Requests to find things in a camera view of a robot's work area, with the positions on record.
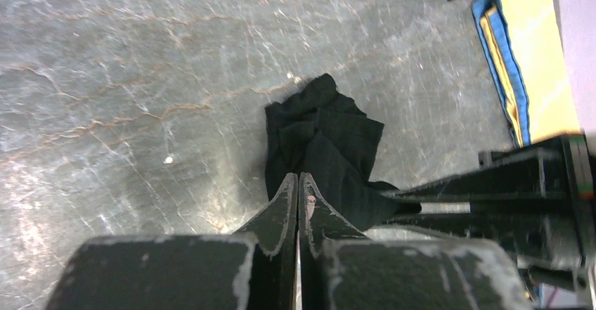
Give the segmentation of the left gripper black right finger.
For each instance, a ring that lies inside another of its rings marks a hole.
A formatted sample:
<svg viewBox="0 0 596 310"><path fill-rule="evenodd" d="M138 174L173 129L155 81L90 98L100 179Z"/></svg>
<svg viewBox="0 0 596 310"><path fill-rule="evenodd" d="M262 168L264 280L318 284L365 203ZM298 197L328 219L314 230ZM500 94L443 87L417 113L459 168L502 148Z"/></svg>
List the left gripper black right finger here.
<svg viewBox="0 0 596 310"><path fill-rule="evenodd" d="M304 309L532 309L517 268L487 240L372 240L299 177Z"/></svg>

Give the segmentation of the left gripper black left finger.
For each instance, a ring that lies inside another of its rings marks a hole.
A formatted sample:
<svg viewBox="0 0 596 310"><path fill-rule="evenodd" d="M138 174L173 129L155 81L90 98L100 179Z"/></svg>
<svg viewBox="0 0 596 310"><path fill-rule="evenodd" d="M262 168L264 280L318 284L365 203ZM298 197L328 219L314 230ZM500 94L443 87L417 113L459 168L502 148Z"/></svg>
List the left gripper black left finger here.
<svg viewBox="0 0 596 310"><path fill-rule="evenodd" d="M298 178L231 234L104 236L71 256L48 309L293 309Z"/></svg>

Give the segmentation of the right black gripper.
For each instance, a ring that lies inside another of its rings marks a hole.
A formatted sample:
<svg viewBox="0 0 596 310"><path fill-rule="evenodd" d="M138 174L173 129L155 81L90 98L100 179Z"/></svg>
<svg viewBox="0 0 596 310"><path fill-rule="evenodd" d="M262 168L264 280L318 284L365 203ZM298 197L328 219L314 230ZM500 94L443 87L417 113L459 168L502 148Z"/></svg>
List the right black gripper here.
<svg viewBox="0 0 596 310"><path fill-rule="evenodd" d="M586 136L561 134L509 152L484 151L479 165L380 194L402 203L480 202L480 212L497 214L411 214L382 225L492 240L523 258L537 282L595 293L595 155Z"/></svg>

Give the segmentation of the black underwear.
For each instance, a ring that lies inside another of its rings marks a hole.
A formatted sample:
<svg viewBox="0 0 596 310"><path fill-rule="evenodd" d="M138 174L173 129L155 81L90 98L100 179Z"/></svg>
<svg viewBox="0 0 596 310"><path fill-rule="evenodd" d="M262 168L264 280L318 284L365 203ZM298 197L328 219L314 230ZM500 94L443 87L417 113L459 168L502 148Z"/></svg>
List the black underwear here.
<svg viewBox="0 0 596 310"><path fill-rule="evenodd" d="M273 198L288 173L310 173L325 200L361 231L421 211L381 195L394 186L371 181L384 124L338 92L329 74L311 80L286 101L265 109L265 181Z"/></svg>

